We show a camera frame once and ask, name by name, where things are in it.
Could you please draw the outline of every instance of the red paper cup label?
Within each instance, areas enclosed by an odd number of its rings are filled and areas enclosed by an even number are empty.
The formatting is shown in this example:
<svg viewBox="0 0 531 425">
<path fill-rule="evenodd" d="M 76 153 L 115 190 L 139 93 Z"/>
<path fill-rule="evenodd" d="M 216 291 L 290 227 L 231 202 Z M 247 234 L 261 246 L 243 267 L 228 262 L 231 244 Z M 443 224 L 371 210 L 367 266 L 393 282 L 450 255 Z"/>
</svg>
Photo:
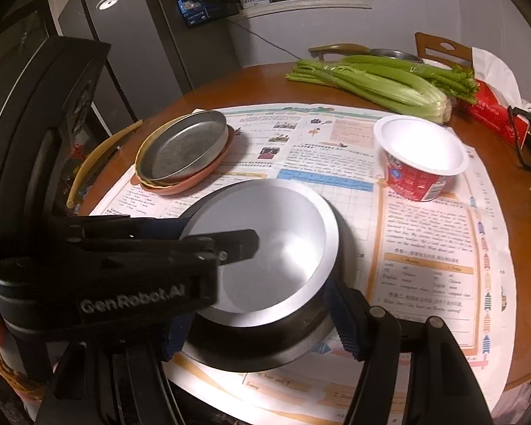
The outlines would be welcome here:
<svg viewBox="0 0 531 425">
<path fill-rule="evenodd" d="M 451 176 L 437 176 L 399 161 L 386 152 L 387 184 L 404 198 L 413 201 L 431 201 Z"/>
</svg>

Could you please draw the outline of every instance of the gray refrigerator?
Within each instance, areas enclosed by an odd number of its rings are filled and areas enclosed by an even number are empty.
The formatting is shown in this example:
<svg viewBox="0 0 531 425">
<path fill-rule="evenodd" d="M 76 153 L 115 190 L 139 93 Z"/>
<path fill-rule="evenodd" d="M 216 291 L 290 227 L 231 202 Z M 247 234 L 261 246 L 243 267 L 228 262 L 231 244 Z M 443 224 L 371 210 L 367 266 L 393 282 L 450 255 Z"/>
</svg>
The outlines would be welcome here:
<svg viewBox="0 0 531 425">
<path fill-rule="evenodd" d="M 227 21 L 188 28 L 177 0 L 69 0 L 59 24 L 112 45 L 94 97 L 111 133 L 240 68 Z"/>
</svg>

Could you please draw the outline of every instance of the stainless steel pot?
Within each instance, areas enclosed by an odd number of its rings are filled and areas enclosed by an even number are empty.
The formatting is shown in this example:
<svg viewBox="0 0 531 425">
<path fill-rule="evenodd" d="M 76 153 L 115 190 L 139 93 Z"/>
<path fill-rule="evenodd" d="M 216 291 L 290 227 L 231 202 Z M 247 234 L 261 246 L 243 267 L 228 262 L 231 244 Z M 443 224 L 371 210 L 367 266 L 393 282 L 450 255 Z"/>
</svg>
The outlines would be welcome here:
<svg viewBox="0 0 531 425">
<path fill-rule="evenodd" d="M 185 353 L 211 367 L 250 372 L 289 363 L 329 334 L 321 292 L 341 272 L 340 238 L 320 195 L 298 182 L 242 182 L 182 215 L 191 216 L 184 235 L 252 228 L 260 245 L 240 267 L 220 267 L 219 302 L 195 317 Z"/>
</svg>

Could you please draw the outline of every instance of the red tissue box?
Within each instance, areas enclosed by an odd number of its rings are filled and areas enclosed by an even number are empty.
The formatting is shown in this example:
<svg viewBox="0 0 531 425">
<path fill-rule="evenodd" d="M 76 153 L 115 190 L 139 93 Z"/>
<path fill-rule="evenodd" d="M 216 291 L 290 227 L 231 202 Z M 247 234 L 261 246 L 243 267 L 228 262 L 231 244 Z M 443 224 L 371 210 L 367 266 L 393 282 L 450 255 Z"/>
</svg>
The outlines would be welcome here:
<svg viewBox="0 0 531 425">
<path fill-rule="evenodd" d="M 477 102 L 474 105 L 462 102 L 463 109 L 474 119 L 501 135 L 513 147 L 515 143 L 514 130 L 507 109 L 498 103 L 496 96 L 486 83 L 480 80 L 476 81 L 480 86 L 476 93 Z M 529 122 L 521 116 L 516 116 L 515 128 L 517 129 L 519 147 L 522 147 L 529 130 Z"/>
</svg>

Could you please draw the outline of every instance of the white plastic cup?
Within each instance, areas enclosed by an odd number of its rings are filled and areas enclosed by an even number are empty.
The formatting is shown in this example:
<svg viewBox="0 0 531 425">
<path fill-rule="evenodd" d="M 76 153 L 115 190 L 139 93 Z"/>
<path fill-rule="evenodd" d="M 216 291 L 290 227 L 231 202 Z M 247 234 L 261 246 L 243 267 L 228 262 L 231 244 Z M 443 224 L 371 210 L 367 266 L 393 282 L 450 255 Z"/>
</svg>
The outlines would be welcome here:
<svg viewBox="0 0 531 425">
<path fill-rule="evenodd" d="M 404 198 L 431 201 L 468 167 L 468 153 L 455 134 L 438 124 L 390 115 L 374 124 L 386 156 L 386 182 Z"/>
</svg>

